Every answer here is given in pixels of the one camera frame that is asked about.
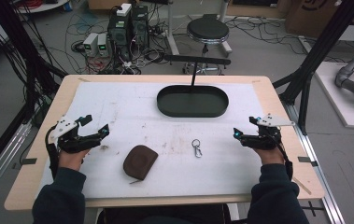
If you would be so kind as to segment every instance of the brown pouch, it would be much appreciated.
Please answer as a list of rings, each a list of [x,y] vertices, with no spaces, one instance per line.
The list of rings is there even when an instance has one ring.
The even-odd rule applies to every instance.
[[[145,146],[131,149],[123,163],[124,172],[139,180],[144,180],[159,155]]]

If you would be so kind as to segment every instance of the dark sleeve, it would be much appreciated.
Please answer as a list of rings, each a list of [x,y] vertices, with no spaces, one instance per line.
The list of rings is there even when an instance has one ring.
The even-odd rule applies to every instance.
[[[83,223],[85,198],[81,191],[85,180],[78,171],[59,168],[54,182],[43,187],[35,200],[34,223]]]
[[[259,184],[252,188],[248,223],[308,223],[297,200],[299,187],[290,182],[282,164],[267,164],[261,168]]]

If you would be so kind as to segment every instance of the oval tray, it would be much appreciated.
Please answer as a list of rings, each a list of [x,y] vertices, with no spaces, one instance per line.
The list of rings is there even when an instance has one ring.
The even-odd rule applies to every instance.
[[[157,107],[175,118],[215,118],[229,105],[227,94],[213,86],[175,85],[157,94]]]

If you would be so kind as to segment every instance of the white platform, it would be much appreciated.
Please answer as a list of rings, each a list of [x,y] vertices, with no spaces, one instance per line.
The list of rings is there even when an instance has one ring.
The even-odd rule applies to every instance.
[[[257,134],[249,116],[261,116],[262,107],[251,84],[217,84],[229,96],[227,111],[218,118],[170,118],[157,108],[164,83],[81,83],[67,116],[88,114],[93,121],[80,135],[96,133],[109,124],[110,135],[91,150],[81,172],[88,179],[83,193],[90,198],[141,198],[250,194],[258,183],[261,161],[256,153],[233,138],[233,127]],[[201,141],[202,158],[196,158],[193,139]],[[159,154],[146,179],[136,182],[122,164],[136,145]],[[51,183],[45,166],[40,189]]]
[[[317,69],[316,76],[344,125],[354,128],[354,94],[334,84],[337,72],[345,65],[324,62]]]

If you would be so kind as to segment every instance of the round stool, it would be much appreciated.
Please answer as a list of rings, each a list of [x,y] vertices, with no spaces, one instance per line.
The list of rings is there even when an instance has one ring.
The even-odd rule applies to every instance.
[[[206,57],[208,53],[207,45],[218,45],[226,41],[229,37],[229,27],[214,17],[203,16],[203,18],[189,22],[187,33],[192,40],[204,43],[202,57]],[[185,63],[184,73],[192,74],[192,67],[194,67],[194,64]],[[221,73],[218,65],[216,67],[209,67],[207,63],[203,63],[197,66],[196,74],[202,73],[207,75],[207,71],[213,71],[217,75]]]

